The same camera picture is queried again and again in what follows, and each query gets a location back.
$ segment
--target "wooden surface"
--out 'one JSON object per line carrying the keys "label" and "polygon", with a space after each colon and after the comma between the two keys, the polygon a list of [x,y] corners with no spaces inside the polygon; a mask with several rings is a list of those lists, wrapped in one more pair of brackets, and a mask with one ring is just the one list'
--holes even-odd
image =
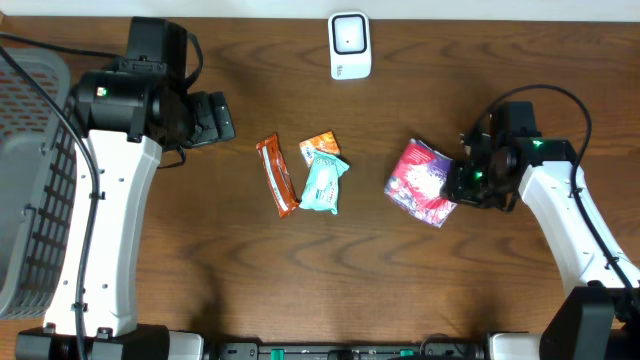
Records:
{"label": "wooden surface", "polygon": [[[4,31],[118,53],[129,26],[5,20]],[[639,25],[372,21],[371,76],[337,82],[326,21],[176,21],[203,47],[193,89],[225,92],[238,137],[156,174],[138,262],[140,322],[265,342],[542,331],[564,294],[525,206],[510,215],[459,207],[436,229],[383,194],[410,138],[458,156],[458,133],[499,94],[530,83],[564,86],[589,106],[587,181],[618,242],[640,261]],[[65,60],[76,78],[103,63]],[[582,140],[583,119],[562,96],[517,99],[534,101],[546,136]],[[329,129],[351,164],[339,215],[296,210],[280,220],[255,144],[278,132],[300,195],[308,171],[298,142]],[[0,357],[11,356],[19,330],[38,324],[0,323]]]}

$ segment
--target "white wall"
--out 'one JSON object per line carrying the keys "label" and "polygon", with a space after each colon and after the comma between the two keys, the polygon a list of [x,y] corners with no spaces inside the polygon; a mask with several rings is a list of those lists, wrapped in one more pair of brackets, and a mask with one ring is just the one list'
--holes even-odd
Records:
{"label": "white wall", "polygon": [[640,0],[0,0],[6,15],[640,21]]}

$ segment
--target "candy wrapper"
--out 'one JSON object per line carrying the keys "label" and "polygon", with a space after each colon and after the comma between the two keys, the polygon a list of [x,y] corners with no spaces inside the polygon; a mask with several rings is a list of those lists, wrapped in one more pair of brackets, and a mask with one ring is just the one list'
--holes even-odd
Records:
{"label": "candy wrapper", "polygon": [[332,155],[340,155],[340,148],[338,148],[338,142],[333,136],[332,131],[327,131],[324,134],[314,136],[300,143],[300,152],[302,153],[302,157],[304,157],[304,161],[307,162],[307,167],[313,164],[314,150],[320,150]]}
{"label": "candy wrapper", "polygon": [[338,178],[349,165],[337,157],[314,150],[313,165],[302,193],[301,209],[331,210],[338,214]]}
{"label": "candy wrapper", "polygon": [[412,216],[440,227],[456,207],[440,196],[450,165],[451,159],[411,139],[384,193]]}
{"label": "candy wrapper", "polygon": [[291,184],[287,165],[285,165],[284,158],[280,152],[278,135],[273,134],[264,141],[259,142],[256,145],[256,149],[262,159],[262,166],[264,166],[264,171],[267,174],[269,188],[273,199],[276,201],[278,213],[283,218],[297,208],[299,203],[296,200],[296,193],[293,191],[293,184]]}

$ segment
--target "snack package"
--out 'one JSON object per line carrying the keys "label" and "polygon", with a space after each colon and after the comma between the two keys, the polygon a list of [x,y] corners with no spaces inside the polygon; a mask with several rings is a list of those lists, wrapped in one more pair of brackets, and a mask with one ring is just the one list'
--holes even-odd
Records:
{"label": "snack package", "polygon": [[331,154],[313,150],[313,165],[302,193],[301,209],[331,210],[338,214],[338,178],[349,165]]}
{"label": "snack package", "polygon": [[309,140],[305,140],[300,143],[300,152],[302,157],[307,162],[307,167],[313,163],[313,150],[320,150],[327,154],[340,155],[340,148],[338,148],[338,142],[333,136],[332,131],[327,131],[324,134],[314,136]]}
{"label": "snack package", "polygon": [[278,146],[278,134],[273,134],[256,145],[262,159],[262,166],[269,180],[269,188],[278,206],[278,213],[283,218],[289,215],[299,203],[284,158]]}
{"label": "snack package", "polygon": [[441,197],[451,159],[411,139],[384,193],[412,216],[441,227],[456,204]]}

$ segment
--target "gray plastic basket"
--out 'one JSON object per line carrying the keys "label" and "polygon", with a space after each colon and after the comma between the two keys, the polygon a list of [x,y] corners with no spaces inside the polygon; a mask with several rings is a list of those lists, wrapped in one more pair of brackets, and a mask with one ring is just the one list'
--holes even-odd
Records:
{"label": "gray plastic basket", "polygon": [[[8,51],[64,106],[70,75],[60,57]],[[73,140],[44,100],[0,61],[0,319],[42,316],[51,303],[74,189]]]}

